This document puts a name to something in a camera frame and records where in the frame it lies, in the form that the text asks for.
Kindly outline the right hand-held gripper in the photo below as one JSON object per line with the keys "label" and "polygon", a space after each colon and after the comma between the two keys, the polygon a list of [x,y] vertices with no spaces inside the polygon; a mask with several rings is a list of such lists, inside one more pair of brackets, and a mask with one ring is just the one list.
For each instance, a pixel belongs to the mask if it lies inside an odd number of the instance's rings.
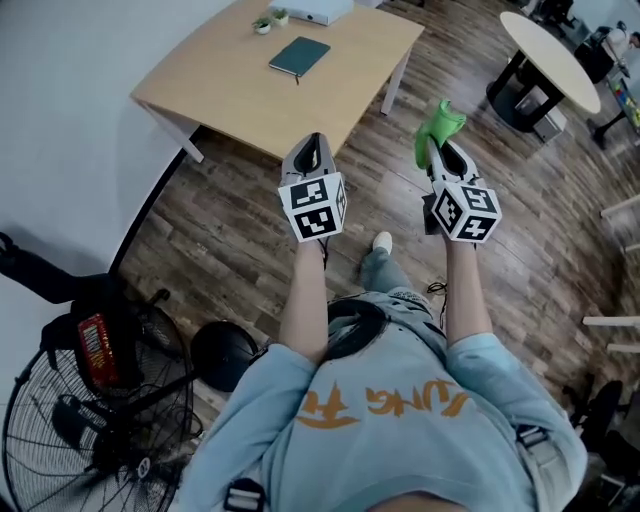
{"label": "right hand-held gripper", "polygon": [[457,143],[444,143],[444,164],[435,139],[428,139],[426,148],[433,192],[423,197],[425,233],[441,234],[453,242],[484,244],[502,220],[495,191],[478,185],[478,180],[445,180],[445,169],[451,176],[478,176],[475,161]]}

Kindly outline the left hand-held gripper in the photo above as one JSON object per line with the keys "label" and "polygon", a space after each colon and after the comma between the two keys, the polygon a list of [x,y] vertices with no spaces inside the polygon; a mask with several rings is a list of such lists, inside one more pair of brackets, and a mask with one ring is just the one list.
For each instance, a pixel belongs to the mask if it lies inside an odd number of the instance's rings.
{"label": "left hand-held gripper", "polygon": [[343,231],[347,198],[343,175],[327,137],[319,133],[319,169],[323,176],[303,177],[316,170],[316,134],[297,143],[282,162],[278,193],[298,242],[325,239]]}

